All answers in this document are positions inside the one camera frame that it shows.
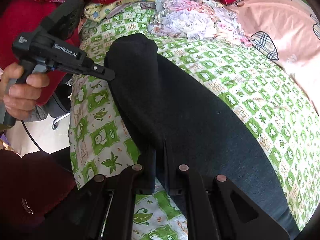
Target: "pink pillowcase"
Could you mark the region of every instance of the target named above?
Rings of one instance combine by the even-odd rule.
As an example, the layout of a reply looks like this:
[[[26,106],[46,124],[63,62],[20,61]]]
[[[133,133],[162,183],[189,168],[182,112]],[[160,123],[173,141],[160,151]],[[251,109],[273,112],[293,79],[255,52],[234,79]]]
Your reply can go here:
[[[312,9],[300,0],[243,0],[228,9],[238,14],[249,39],[257,32],[271,38],[269,46],[273,43],[277,52],[271,58],[305,91],[319,113],[320,25]]]

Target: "gray sleeve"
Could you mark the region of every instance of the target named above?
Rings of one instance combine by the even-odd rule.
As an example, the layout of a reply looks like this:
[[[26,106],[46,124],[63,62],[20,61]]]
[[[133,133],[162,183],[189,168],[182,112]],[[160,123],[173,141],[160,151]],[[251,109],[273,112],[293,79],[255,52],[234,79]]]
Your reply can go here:
[[[36,108],[32,111],[31,116],[25,120],[25,122],[36,122],[46,119],[48,116],[48,112],[45,111],[45,107],[36,106]]]

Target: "white floor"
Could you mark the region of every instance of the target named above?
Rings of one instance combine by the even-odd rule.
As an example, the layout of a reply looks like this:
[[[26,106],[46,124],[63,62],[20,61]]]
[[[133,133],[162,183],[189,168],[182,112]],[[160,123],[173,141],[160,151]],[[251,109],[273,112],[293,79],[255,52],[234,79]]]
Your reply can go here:
[[[48,115],[45,120],[26,123],[27,129],[36,143],[48,153],[53,153],[69,146],[68,129],[70,116],[61,120],[56,130],[51,128],[53,120],[54,118]],[[7,130],[6,137],[11,147],[21,156],[38,151],[21,122],[17,122],[14,127]]]

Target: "bedsheet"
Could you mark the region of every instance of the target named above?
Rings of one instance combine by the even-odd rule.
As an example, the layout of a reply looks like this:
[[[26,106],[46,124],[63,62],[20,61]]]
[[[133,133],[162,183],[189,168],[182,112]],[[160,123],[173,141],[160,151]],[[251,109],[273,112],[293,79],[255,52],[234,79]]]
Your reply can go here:
[[[301,0],[242,0],[228,9],[252,45],[294,79],[319,113],[320,24],[312,9]]]
[[[140,32],[154,40],[159,54],[219,96],[244,122],[273,165],[302,230],[319,203],[320,190],[319,117],[306,95],[254,48],[148,33],[154,14],[137,3],[100,23],[87,21],[80,48],[103,64],[106,51],[121,36]],[[74,76],[69,138],[79,188],[98,173],[119,174],[140,154],[107,82],[91,76]],[[187,239],[186,219],[159,183],[153,196],[137,196],[133,222],[132,239]]]

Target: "yellow patterned cloth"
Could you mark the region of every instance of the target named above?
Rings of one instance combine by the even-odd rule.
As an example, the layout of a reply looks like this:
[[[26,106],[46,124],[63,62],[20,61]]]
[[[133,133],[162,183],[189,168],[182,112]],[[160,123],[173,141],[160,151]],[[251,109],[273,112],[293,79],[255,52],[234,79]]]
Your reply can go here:
[[[132,2],[155,2],[156,0],[118,0],[110,4],[89,3],[84,8],[84,15],[94,21],[102,21],[113,9]]]

